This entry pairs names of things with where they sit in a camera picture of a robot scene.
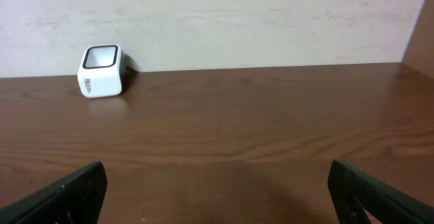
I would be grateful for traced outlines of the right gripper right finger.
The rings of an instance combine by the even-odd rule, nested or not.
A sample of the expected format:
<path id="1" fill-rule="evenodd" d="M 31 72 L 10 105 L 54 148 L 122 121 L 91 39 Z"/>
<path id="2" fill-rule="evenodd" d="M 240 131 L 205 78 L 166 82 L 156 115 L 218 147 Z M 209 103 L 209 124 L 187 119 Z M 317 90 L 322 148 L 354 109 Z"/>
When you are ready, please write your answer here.
<path id="1" fill-rule="evenodd" d="M 345 161 L 332 162 L 328 189 L 341 224 L 369 223 L 368 213 L 381 223 L 433 224 L 432 206 Z"/>

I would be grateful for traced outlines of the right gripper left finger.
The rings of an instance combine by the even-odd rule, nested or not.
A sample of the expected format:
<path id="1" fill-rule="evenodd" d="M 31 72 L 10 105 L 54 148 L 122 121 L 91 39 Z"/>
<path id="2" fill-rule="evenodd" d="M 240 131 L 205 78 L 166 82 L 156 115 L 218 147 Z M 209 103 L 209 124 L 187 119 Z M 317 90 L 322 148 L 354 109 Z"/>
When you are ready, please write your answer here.
<path id="1" fill-rule="evenodd" d="M 2 223 L 97 223 L 107 189 L 102 162 L 92 162 L 1 209 Z"/>

